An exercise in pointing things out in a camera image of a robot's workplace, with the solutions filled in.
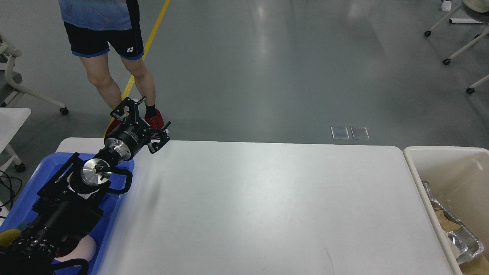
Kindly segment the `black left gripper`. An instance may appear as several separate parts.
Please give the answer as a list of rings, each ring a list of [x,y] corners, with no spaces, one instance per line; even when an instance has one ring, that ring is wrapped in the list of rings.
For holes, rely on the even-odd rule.
[[[119,124],[105,134],[105,162],[132,160],[146,145],[150,153],[154,154],[170,141],[168,127],[171,121],[166,123],[162,129],[157,130],[152,129],[140,116],[139,105],[145,100],[145,96],[139,100],[127,96],[110,112],[110,116]]]

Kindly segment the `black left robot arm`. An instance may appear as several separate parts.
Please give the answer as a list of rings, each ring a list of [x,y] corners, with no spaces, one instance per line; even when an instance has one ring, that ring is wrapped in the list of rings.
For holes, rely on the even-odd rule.
[[[107,194],[129,191],[133,174],[118,168],[144,147],[158,152],[169,140],[170,122],[153,129],[139,115],[143,100],[123,99],[111,117],[120,121],[104,139],[104,146],[90,159],[73,153],[40,188],[32,210],[37,214],[1,252],[2,275],[54,275],[57,270],[79,266],[87,275],[89,260],[73,258],[53,263],[61,249],[79,243],[102,219],[100,204]]]

